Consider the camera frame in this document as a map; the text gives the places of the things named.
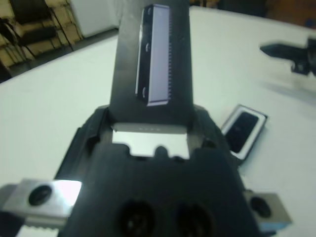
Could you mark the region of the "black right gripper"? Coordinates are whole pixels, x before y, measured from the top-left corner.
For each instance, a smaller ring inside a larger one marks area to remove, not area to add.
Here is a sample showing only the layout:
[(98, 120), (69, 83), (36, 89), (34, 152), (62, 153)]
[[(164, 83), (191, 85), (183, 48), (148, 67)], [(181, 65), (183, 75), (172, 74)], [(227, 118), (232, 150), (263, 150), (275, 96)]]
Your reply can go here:
[(267, 44), (260, 50), (270, 57), (293, 59), (291, 71), (297, 74), (316, 73), (316, 39), (308, 38), (303, 48), (281, 43)]

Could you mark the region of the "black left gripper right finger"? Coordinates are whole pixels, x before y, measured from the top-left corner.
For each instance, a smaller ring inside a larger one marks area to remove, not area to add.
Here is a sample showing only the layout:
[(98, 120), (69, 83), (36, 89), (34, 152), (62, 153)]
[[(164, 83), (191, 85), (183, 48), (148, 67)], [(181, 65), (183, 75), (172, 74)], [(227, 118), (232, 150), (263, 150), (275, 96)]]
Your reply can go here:
[(199, 148), (220, 149), (230, 166), (238, 168), (239, 162), (231, 154), (224, 135), (204, 107), (194, 105), (192, 121), (187, 128), (187, 145), (190, 154)]

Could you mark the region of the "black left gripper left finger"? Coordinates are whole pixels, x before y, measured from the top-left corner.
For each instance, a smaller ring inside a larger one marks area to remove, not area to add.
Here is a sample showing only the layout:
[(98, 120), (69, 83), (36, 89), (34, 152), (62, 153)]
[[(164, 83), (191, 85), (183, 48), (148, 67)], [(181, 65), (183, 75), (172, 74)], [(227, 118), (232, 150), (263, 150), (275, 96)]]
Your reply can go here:
[(109, 107), (98, 107), (79, 127), (55, 175), (56, 180), (83, 181), (93, 163), (93, 152), (100, 142), (111, 144), (113, 129)]

